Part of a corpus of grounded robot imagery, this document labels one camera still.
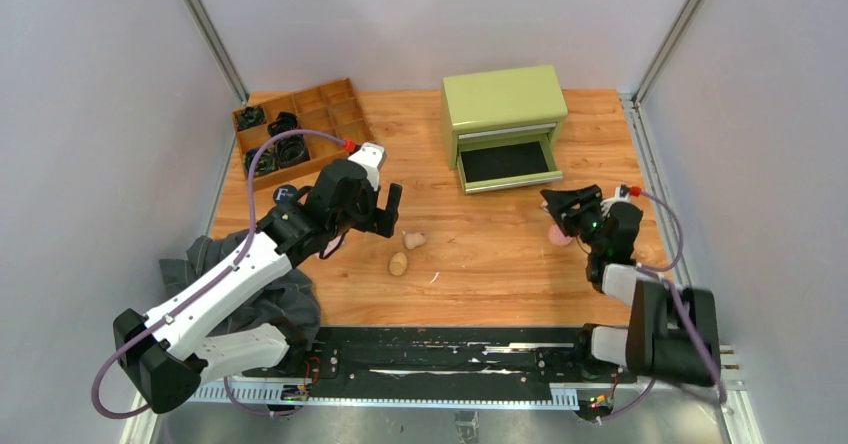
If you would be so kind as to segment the green metal drawer box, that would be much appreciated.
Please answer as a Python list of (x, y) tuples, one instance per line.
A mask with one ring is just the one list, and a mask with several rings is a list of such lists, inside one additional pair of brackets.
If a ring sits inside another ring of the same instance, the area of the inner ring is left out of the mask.
[(442, 79), (447, 163), (466, 194), (561, 180), (554, 145), (568, 116), (552, 65)]

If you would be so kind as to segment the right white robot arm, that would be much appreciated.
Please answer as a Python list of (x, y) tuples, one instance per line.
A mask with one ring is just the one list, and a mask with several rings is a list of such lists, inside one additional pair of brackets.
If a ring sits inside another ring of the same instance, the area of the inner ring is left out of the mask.
[(586, 277), (593, 288), (630, 310), (624, 327), (584, 325), (572, 368), (587, 381), (598, 380), (614, 364), (669, 383), (716, 386), (720, 343), (714, 295), (680, 287), (663, 271), (637, 262), (643, 212), (631, 200), (640, 193), (626, 185), (610, 198), (596, 185), (541, 192), (559, 233), (587, 245)]

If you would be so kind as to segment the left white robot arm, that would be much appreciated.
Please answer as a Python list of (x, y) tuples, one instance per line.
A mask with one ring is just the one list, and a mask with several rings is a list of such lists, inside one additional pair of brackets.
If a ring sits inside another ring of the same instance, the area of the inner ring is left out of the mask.
[(271, 323), (213, 336), (213, 329), (273, 280), (312, 256), (329, 258), (350, 230), (385, 238), (394, 234), (402, 187), (393, 183), (385, 208), (377, 206), (384, 150), (364, 145), (324, 167), (312, 187), (300, 189), (262, 219), (211, 270), (168, 301), (113, 321), (117, 363), (146, 402), (164, 414), (202, 385), (255, 368), (298, 375), (306, 350), (296, 331)]

